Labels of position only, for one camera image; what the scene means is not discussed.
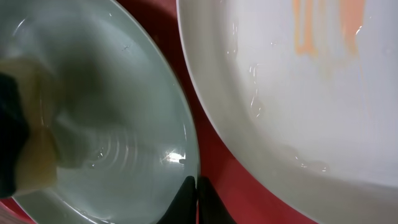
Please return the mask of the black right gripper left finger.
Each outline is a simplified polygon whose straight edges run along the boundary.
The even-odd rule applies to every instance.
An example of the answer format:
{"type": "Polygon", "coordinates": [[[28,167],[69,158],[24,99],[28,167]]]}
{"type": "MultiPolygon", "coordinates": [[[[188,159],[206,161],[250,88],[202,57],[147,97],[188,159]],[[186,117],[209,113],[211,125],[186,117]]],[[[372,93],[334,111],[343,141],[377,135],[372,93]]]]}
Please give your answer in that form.
{"type": "Polygon", "coordinates": [[[157,224],[196,224],[196,212],[197,190],[195,178],[188,176],[157,224]]]}

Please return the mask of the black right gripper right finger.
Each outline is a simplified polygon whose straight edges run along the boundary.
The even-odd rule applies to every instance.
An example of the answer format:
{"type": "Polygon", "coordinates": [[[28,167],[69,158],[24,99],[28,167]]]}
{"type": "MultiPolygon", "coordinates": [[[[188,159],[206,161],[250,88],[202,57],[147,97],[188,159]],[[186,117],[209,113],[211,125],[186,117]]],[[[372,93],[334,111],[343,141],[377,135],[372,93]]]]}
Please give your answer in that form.
{"type": "Polygon", "coordinates": [[[209,178],[203,176],[198,179],[198,212],[199,224],[236,224],[209,178]]]}

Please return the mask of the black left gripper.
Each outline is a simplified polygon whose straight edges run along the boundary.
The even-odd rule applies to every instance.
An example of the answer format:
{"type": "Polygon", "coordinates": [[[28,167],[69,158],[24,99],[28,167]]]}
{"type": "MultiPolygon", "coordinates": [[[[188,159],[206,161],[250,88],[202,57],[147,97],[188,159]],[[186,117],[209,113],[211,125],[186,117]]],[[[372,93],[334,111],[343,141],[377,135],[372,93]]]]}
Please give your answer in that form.
{"type": "Polygon", "coordinates": [[[29,138],[18,84],[15,78],[1,74],[1,198],[16,193],[16,165],[29,138]]]}

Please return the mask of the yellow green sponge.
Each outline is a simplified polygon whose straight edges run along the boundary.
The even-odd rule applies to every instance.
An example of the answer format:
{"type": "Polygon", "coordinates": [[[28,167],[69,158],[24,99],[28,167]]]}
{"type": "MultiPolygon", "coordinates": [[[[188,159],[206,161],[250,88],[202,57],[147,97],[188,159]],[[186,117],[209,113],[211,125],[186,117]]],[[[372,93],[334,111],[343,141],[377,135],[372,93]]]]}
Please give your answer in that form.
{"type": "Polygon", "coordinates": [[[57,145],[50,126],[60,88],[44,66],[28,58],[2,59],[2,73],[15,78],[29,125],[29,138],[16,165],[15,196],[49,187],[57,179],[57,145]]]}

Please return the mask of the light green plate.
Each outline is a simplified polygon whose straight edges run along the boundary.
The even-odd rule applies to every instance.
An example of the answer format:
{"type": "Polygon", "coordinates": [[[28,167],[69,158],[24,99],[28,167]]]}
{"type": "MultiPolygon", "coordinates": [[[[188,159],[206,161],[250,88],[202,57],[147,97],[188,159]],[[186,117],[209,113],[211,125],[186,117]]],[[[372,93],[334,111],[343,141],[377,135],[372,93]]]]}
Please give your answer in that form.
{"type": "Polygon", "coordinates": [[[39,61],[60,95],[57,181],[15,197],[36,223],[157,223],[197,176],[178,80],[116,1],[2,1],[1,57],[39,61]]]}

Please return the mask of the white plate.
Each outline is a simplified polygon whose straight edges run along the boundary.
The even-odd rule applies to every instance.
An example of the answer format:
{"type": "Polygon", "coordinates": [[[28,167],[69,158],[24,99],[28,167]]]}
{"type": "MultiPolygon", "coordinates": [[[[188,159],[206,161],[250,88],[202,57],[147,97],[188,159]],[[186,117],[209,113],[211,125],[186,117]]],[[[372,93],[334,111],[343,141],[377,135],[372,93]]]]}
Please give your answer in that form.
{"type": "Polygon", "coordinates": [[[178,1],[200,103],[237,160],[319,223],[397,222],[397,0],[178,1]]]}

